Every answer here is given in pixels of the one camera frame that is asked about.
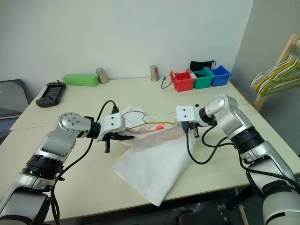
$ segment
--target black remote control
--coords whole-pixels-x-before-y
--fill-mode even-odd
[[[51,106],[58,105],[60,98],[66,89],[65,83],[53,82],[48,83],[45,92],[42,97],[36,100],[36,104],[39,107],[47,108]]]

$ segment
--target silver arm segment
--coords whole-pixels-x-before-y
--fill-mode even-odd
[[[249,169],[275,173],[295,180],[290,167],[273,146],[262,139],[251,121],[238,109],[234,98],[218,94],[204,107],[178,106],[176,116],[180,122],[197,122],[202,127],[212,125],[211,122],[216,120],[234,143],[241,159],[249,164]],[[300,195],[294,190],[293,184],[274,176],[254,172],[246,174],[255,191],[265,199],[265,224],[300,224]]]
[[[44,192],[49,192],[55,184],[56,175],[62,172],[76,138],[88,137],[99,142],[106,134],[124,128],[125,121],[120,113],[105,116],[98,122],[73,112],[62,114],[55,130],[45,136],[1,198],[0,225],[43,222],[51,202]]]

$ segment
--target orange object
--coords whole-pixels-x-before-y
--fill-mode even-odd
[[[164,127],[163,124],[158,124],[158,125],[156,126],[155,130],[162,130],[162,129],[164,129],[164,128],[165,128],[165,127]]]

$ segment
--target metal canister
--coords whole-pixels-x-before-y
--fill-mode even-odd
[[[158,67],[156,65],[150,66],[150,73],[151,73],[151,80],[152,81],[158,81],[159,80]]]
[[[106,72],[104,71],[103,68],[97,68],[96,69],[96,74],[98,76],[98,80],[100,83],[108,83],[109,79],[106,75]]]

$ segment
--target silver cylinder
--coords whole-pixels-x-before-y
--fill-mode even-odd
[[[300,195],[291,189],[291,192],[275,192],[267,196],[263,201],[262,216],[264,224],[267,224],[270,218],[273,219],[268,223],[269,225],[299,224]]]
[[[100,83],[108,83],[109,79],[106,75],[106,72],[104,71],[103,68],[97,68],[96,69],[96,74],[98,76],[98,80]]]
[[[152,81],[158,81],[159,80],[158,67],[156,65],[150,66],[150,73],[151,73],[151,80]]]

